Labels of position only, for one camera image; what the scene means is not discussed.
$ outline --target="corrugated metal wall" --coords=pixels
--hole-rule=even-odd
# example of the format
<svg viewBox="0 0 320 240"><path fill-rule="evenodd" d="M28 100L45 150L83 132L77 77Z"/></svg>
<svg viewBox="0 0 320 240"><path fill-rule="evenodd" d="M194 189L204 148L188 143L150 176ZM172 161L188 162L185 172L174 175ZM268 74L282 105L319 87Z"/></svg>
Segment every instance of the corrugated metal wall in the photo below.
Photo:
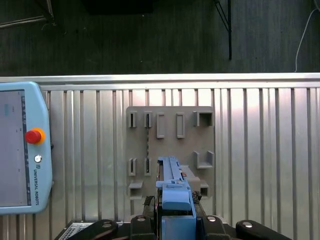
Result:
<svg viewBox="0 0 320 240"><path fill-rule="evenodd" d="M53 239L74 219L128 216L125 112L144 105L214 107L214 214L233 225L255 220L295 240L320 239L320 88L187 84L45 86L54 144L50 201L36 215L0 217L2 239Z"/></svg>

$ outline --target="white button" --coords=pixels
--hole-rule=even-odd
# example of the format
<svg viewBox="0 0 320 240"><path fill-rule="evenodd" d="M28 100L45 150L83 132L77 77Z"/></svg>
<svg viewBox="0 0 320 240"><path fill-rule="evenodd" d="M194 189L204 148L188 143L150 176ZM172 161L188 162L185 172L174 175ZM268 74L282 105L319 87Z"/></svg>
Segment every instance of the white button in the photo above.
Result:
<svg viewBox="0 0 320 240"><path fill-rule="evenodd" d="M34 157L34 161L35 161L36 163L40 163L41 160L42 160L42 156L40 156L40 155L37 155L37 156Z"/></svg>

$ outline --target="gray pegboard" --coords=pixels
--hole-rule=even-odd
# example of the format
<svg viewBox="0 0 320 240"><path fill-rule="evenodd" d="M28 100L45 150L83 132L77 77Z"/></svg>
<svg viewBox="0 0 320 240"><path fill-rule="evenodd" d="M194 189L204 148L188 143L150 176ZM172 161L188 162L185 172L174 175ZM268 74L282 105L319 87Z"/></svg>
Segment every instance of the gray pegboard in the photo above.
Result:
<svg viewBox="0 0 320 240"><path fill-rule="evenodd" d="M149 114L149 172L147 172ZM214 114L210 106L130 106L126 110L127 186L131 200L156 192L160 156L175 156L200 178L203 197L214 185Z"/></svg>
<svg viewBox="0 0 320 240"><path fill-rule="evenodd" d="M73 222L70 226L65 227L60 233L60 236L56 240L67 240L76 233L82 231L83 229L89 227L93 222Z"/></svg>

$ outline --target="touchscreen display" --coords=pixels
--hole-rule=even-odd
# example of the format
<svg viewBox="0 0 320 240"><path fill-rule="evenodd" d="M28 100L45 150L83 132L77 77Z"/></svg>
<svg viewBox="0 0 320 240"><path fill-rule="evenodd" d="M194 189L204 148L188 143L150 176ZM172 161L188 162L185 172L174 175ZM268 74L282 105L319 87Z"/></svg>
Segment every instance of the touchscreen display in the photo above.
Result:
<svg viewBox="0 0 320 240"><path fill-rule="evenodd" d="M31 205L25 91L0 91L0 207Z"/></svg>

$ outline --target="blue device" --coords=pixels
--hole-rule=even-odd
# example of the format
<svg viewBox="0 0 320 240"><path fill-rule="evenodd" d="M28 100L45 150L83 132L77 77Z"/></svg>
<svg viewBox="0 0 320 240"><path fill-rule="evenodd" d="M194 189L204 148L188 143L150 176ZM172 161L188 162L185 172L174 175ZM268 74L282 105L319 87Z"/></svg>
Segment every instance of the blue device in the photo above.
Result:
<svg viewBox="0 0 320 240"><path fill-rule="evenodd" d="M0 215L42 211L52 187L49 113L34 82L0 84Z"/></svg>
<svg viewBox="0 0 320 240"><path fill-rule="evenodd" d="M158 164L163 166L163 180L156 182L156 187L162 190L161 239L196 240L195 205L180 163L174 156L161 156ZM183 214L166 215L170 211Z"/></svg>

